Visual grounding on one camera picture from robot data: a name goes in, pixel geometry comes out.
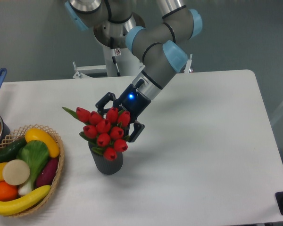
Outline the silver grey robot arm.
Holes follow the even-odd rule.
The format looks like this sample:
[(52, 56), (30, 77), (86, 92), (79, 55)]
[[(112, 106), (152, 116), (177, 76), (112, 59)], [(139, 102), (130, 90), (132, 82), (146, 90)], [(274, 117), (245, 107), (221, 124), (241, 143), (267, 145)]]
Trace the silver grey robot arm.
[(127, 48), (144, 65), (119, 98), (107, 93), (96, 104), (100, 114), (107, 113), (105, 106), (109, 101), (114, 107), (130, 112), (131, 120), (125, 127), (130, 142), (134, 142), (144, 129), (138, 116), (188, 61), (178, 43), (202, 30), (200, 14), (188, 9), (183, 0), (159, 0), (157, 5), (163, 22), (148, 30), (137, 22), (131, 0), (65, 2), (68, 14), (80, 29), (93, 28), (99, 42), (113, 49)]

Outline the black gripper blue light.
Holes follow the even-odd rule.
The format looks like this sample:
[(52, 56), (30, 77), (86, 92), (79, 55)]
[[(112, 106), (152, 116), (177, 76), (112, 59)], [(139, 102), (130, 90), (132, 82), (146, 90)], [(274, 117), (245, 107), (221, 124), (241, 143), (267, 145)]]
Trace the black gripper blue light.
[[(113, 102), (113, 107), (130, 113), (131, 124), (124, 129), (124, 140), (129, 143), (135, 142), (145, 128), (144, 124), (137, 121), (137, 117), (151, 103), (151, 100), (139, 93), (133, 84), (130, 84), (118, 99), (116, 99), (114, 93), (108, 92), (95, 104), (97, 112), (101, 116), (108, 112), (105, 106), (109, 101)], [(133, 126), (133, 132), (131, 134), (129, 134), (130, 126)]]

